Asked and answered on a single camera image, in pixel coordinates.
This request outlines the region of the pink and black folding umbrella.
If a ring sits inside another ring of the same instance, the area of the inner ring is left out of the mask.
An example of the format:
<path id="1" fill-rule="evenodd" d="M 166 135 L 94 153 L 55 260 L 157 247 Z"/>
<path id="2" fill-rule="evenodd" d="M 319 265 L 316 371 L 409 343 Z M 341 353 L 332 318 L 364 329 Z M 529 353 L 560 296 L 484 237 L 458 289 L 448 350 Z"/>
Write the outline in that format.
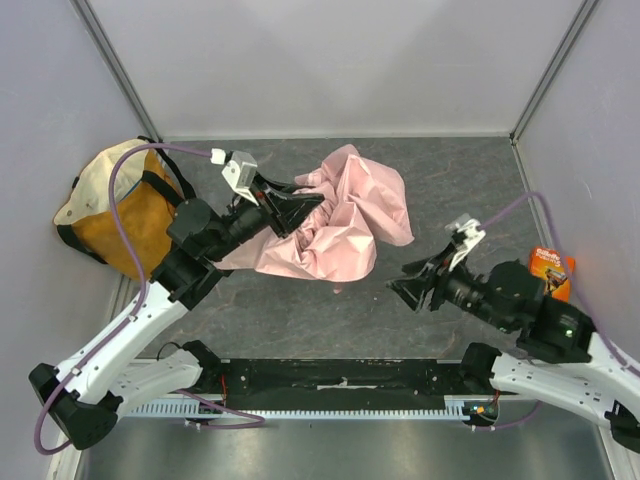
<path id="1" fill-rule="evenodd" d="M 326 281 L 338 292 L 373 270 L 378 241 L 397 247 L 414 241 L 403 178 L 351 144 L 295 182 L 324 202 L 288 237 L 267 228 L 217 262 L 218 269 Z"/>

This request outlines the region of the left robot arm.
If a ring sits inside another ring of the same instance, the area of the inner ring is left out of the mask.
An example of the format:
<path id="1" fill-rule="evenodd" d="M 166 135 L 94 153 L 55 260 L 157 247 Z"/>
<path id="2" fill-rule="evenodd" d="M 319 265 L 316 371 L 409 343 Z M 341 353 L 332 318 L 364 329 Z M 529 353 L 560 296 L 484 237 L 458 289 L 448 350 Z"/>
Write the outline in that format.
<path id="1" fill-rule="evenodd" d="M 85 450 L 140 405 L 217 380 L 220 360 L 200 341 L 133 373 L 125 369 L 226 277 L 216 262 L 265 230 L 289 237 L 324 200 L 320 193 L 260 174 L 253 176 L 248 193 L 235 197 L 225 215 L 201 199 L 175 199 L 171 248 L 139 295 L 73 356 L 57 365 L 40 363 L 29 373 L 42 405 L 38 427 L 51 418 L 67 446 Z"/>

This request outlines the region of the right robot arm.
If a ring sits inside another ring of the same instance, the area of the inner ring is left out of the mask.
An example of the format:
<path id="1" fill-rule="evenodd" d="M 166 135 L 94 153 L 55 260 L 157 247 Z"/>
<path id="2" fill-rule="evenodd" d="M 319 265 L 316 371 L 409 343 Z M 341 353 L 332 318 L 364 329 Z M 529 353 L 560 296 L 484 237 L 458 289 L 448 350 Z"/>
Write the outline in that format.
<path id="1" fill-rule="evenodd" d="M 474 392 L 492 389 L 524 395 L 572 412 L 609 429 L 614 441 L 639 450 L 637 363 L 619 365 L 592 319 L 544 292 L 542 279 L 519 261 L 502 262 L 488 276 L 455 262 L 447 245 L 411 262 L 387 286 L 415 312 L 449 303 L 502 333 L 516 333 L 527 357 L 515 358 L 489 345 L 470 344 L 460 363 Z"/>

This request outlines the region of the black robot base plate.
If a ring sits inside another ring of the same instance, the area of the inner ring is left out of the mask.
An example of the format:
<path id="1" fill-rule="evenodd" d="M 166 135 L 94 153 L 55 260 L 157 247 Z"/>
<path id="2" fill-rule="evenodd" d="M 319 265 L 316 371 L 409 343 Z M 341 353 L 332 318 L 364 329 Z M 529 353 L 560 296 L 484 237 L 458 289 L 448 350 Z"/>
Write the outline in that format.
<path id="1" fill-rule="evenodd" d="M 203 342 L 182 348 L 204 363 L 193 393 L 223 393 L 235 410 L 438 407 L 446 396 L 495 395 L 459 362 L 432 359 L 220 359 Z"/>

